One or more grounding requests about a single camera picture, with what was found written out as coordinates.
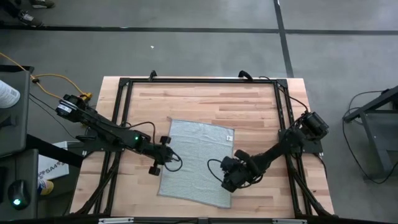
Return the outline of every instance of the gray towel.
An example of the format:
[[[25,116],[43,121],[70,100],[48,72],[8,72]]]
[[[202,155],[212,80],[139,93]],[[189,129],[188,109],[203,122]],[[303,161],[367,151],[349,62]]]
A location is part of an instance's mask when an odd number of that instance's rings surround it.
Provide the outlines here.
[[[181,157],[182,168],[177,172],[162,169],[158,195],[183,198],[231,208],[231,194],[221,187],[207,168],[209,159],[223,160],[232,156],[234,130],[191,121],[173,120],[169,136],[170,147]],[[170,170],[178,169],[179,162],[169,162]],[[210,169],[223,179],[220,163],[211,161]]]

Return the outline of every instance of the wooden table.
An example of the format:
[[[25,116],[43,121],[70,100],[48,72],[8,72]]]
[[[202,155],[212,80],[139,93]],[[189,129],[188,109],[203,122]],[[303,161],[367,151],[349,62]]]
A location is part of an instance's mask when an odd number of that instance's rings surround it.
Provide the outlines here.
[[[96,109],[108,119],[112,117],[119,78],[104,77],[99,93]],[[287,80],[290,95],[308,106],[303,79]],[[127,121],[131,124],[143,121],[155,123],[157,142],[160,136],[168,135],[170,128],[168,117],[234,128],[234,150],[242,149],[250,154],[263,152],[277,142],[277,132],[280,127],[272,85],[136,83],[132,90]],[[119,117],[122,114],[124,97]],[[303,106],[295,101],[292,101],[292,107],[295,117],[303,112]],[[147,134],[152,133],[150,125],[140,126],[137,129]],[[77,211],[98,185],[103,157],[103,152],[96,152],[83,161],[71,212]],[[321,162],[311,154],[304,154],[302,159],[308,187],[325,209],[333,213],[328,183]],[[145,156],[131,151],[124,152],[119,167],[112,216],[230,218],[294,216],[284,157],[272,163],[260,183],[235,191],[232,194],[230,209],[157,196],[160,177],[148,174],[152,163],[153,160]],[[300,208],[304,211],[301,190],[297,192]],[[103,207],[107,195],[106,189]]]

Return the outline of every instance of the black metal frame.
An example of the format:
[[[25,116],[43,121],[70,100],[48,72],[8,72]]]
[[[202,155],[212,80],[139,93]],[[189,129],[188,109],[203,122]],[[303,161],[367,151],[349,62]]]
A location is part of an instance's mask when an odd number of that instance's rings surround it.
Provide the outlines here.
[[[112,122],[116,123],[118,113],[119,113],[119,108],[121,104],[121,97],[122,97],[122,92],[125,86],[127,87],[127,95],[126,95],[126,100],[124,104],[124,109],[122,113],[122,119],[121,119],[121,124],[124,125],[127,122],[127,114],[129,110],[129,105],[130,105],[130,100],[131,100],[131,95],[132,95],[132,88],[134,83],[250,83],[250,84],[271,84],[274,87],[275,91],[275,100],[276,100],[276,105],[277,105],[277,111],[279,115],[279,124],[280,124],[280,129],[283,130],[286,128],[285,125],[285,119],[284,119],[284,110],[282,107],[282,102],[280,98],[280,91],[279,88],[281,88],[285,93],[285,101],[286,101],[286,108],[287,108],[287,113],[289,117],[289,123],[292,124],[294,122],[294,117],[293,117],[293,111],[292,111],[292,105],[290,102],[290,98],[287,96],[289,94],[289,89],[287,86],[287,82],[285,79],[278,79],[278,80],[266,80],[266,79],[253,79],[250,76],[244,76],[242,75],[243,73],[240,73],[238,78],[155,78],[157,76],[155,71],[152,71],[150,74],[149,78],[120,78],[119,79],[119,85],[118,85],[118,93],[116,95],[116,101],[115,101],[115,106],[113,110],[113,117],[112,117]],[[303,169],[303,164],[301,157],[297,154],[297,167],[298,167],[298,174],[303,180],[303,183],[305,183],[305,174],[304,174],[304,169]],[[100,182],[99,185],[106,185],[104,182],[104,179],[108,175],[109,172],[108,166],[109,166],[109,160],[111,157],[111,153],[107,152],[104,157],[104,162],[102,166],[102,171],[101,171],[101,177],[100,177]],[[111,185],[109,188],[108,192],[108,199],[106,202],[106,208],[102,214],[105,215],[110,215],[112,206],[113,206],[113,196],[114,196],[114,191],[116,187],[116,179],[117,179],[117,170],[119,167],[118,162],[120,161],[121,158],[121,153],[117,152],[115,155],[115,161],[117,162],[116,164],[116,173],[112,176],[111,179]],[[288,170],[288,177],[289,177],[289,186],[290,186],[290,193],[292,195],[292,205],[294,208],[294,215],[295,217],[302,215],[302,212],[299,208],[299,199],[297,197],[297,190],[295,187],[295,180],[294,180],[294,174],[292,171],[292,162],[291,162],[291,155],[286,154],[286,166]],[[95,214],[100,214],[100,209],[101,209],[101,202],[102,202],[102,192],[99,193],[99,197],[97,201],[95,202],[95,209],[94,213]],[[305,211],[307,215],[312,214],[311,206],[305,197]],[[249,218],[245,219],[246,221],[251,221],[251,222],[262,222],[263,219],[258,219],[258,218]]]
[[[375,174],[368,175],[372,179],[384,179],[386,178],[389,173],[393,169],[393,164],[391,162],[390,156],[387,153],[390,151],[385,147],[382,147],[377,143],[375,138],[377,137],[374,134],[373,128],[369,125],[369,114],[379,113],[379,114],[396,114],[397,110],[377,110],[380,107],[384,106],[385,104],[396,101],[398,99],[398,86],[385,91],[383,94],[378,96],[376,99],[370,101],[369,103],[365,104],[364,106],[356,109],[352,113],[349,113],[347,116],[344,117],[344,122],[349,123],[356,118],[361,118],[363,127],[366,131],[366,135],[369,139],[370,146],[374,149],[377,153],[377,156],[380,160],[380,164],[382,167],[382,171]]]

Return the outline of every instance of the concrete floor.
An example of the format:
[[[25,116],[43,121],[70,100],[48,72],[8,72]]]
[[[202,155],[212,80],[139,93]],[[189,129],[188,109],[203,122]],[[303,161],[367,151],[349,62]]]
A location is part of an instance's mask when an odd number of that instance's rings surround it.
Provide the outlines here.
[[[279,0],[286,29],[397,30],[395,0]],[[272,0],[56,0],[50,10],[31,10],[51,25],[128,27],[228,27],[277,29]],[[0,51],[35,74],[60,73],[95,94],[105,75],[286,77],[279,34],[150,32],[62,32],[0,30]],[[398,36],[287,35],[294,76],[304,78],[311,109],[329,124],[322,141],[335,213],[345,218],[398,222],[397,179],[364,182],[341,132],[341,117],[352,96],[398,83]],[[3,58],[0,63],[9,64]],[[62,80],[43,85],[58,95],[76,93]],[[52,106],[57,101],[36,87],[32,93]],[[376,97],[358,98],[355,106]],[[79,124],[59,119],[74,134]],[[29,132],[46,141],[72,140],[31,104]],[[368,172],[378,168],[363,128],[347,125],[353,150]]]

